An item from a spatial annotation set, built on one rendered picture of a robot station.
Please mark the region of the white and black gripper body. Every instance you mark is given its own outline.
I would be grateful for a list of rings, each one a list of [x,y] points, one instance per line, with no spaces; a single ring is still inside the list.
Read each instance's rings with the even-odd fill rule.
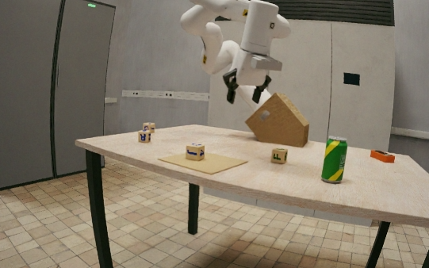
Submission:
[[[243,48],[239,50],[234,63],[232,65],[232,70],[237,69],[236,75],[230,79],[236,77],[236,83],[242,86],[261,86],[265,82],[266,72],[265,69],[255,69],[251,65],[252,57],[255,57],[251,52],[245,51]]]

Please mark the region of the green and yellow striped drink can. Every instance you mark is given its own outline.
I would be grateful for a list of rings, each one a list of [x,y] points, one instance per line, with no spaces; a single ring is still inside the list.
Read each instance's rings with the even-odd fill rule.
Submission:
[[[331,137],[331,138],[330,138]],[[321,178],[328,183],[339,183],[343,179],[343,172],[347,157],[347,139],[329,136],[326,143],[324,165]]]

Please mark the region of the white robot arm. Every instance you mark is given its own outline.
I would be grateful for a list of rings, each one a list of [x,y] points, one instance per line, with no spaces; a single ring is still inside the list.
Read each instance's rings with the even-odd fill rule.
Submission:
[[[224,42],[220,27],[209,22],[218,16],[245,23],[241,48],[247,52],[254,53],[251,54],[255,56],[251,59],[253,68],[273,71],[282,70],[282,62],[270,56],[265,56],[270,52],[273,38],[286,38],[291,31],[289,22],[278,14],[278,6],[259,0],[190,1],[196,6],[182,15],[180,23],[181,27],[189,34],[203,38],[204,47],[201,53],[201,67],[207,74],[214,75],[230,63],[233,65],[240,50],[236,42],[232,40]],[[264,89],[257,104],[252,100],[254,88],[256,86],[239,85],[236,88],[236,92],[255,112],[272,95]]]

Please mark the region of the tan flat mat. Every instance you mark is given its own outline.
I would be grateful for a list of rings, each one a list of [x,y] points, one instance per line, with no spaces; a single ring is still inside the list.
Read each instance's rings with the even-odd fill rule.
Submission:
[[[208,152],[205,152],[205,157],[199,161],[186,159],[186,153],[167,156],[159,158],[158,160],[210,175],[248,163],[246,160],[235,159]]]

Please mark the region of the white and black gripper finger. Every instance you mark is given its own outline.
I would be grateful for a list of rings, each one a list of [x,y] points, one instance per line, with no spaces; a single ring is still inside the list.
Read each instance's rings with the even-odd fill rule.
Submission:
[[[228,88],[227,101],[229,100],[228,102],[231,104],[234,104],[235,96],[236,96],[235,90],[239,85],[236,83],[236,77],[231,82],[229,82],[229,79],[232,76],[236,75],[236,72],[237,72],[237,69],[234,69],[234,70],[229,71],[228,73],[226,73],[222,76],[223,80],[224,80],[224,84]]]
[[[252,96],[252,100],[255,103],[257,103],[257,104],[259,103],[259,100],[260,100],[260,97],[261,97],[261,93],[264,91],[264,89],[266,89],[268,87],[268,84],[271,82],[271,80],[272,79],[268,75],[266,75],[266,80],[263,83],[263,85],[256,86],[256,88],[254,89],[253,96]]]

